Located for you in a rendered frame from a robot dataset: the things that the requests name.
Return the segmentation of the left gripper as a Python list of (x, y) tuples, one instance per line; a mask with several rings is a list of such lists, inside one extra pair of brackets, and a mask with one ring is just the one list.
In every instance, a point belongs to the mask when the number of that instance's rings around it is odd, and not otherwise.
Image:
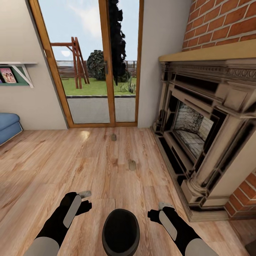
[(92, 209), (92, 203), (91, 203), (91, 202), (89, 203), (88, 200), (83, 201), (83, 202), (81, 202), (80, 209), (79, 209), (79, 211), (76, 213), (75, 216), (78, 216), (78, 215), (80, 215), (80, 214), (82, 214), (82, 213), (88, 212), (90, 209)]

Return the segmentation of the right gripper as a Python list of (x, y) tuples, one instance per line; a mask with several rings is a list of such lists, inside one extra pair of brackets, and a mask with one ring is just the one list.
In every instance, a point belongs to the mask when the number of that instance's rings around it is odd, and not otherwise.
[(148, 217), (150, 218), (151, 221), (162, 224), (159, 220), (159, 213), (160, 211), (151, 209), (150, 212), (148, 211)]

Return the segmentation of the cauldron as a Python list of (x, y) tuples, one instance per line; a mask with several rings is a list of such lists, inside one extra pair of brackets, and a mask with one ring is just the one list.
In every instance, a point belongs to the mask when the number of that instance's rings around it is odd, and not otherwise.
[(108, 256), (133, 256), (140, 241), (136, 216), (126, 209), (113, 210), (102, 230), (102, 244)]

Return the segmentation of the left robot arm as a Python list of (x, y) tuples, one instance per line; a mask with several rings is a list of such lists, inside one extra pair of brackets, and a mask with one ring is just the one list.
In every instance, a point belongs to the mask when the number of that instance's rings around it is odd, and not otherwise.
[(57, 256), (74, 217), (92, 209), (91, 202), (82, 202), (91, 195), (89, 190), (65, 195), (23, 256)]

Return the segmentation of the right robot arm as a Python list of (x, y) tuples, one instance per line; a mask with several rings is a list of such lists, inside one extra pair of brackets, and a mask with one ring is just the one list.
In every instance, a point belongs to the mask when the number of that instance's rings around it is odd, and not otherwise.
[(170, 203), (159, 201), (159, 210), (151, 209), (148, 217), (162, 224), (177, 245), (182, 256), (219, 256), (195, 231), (174, 211)]

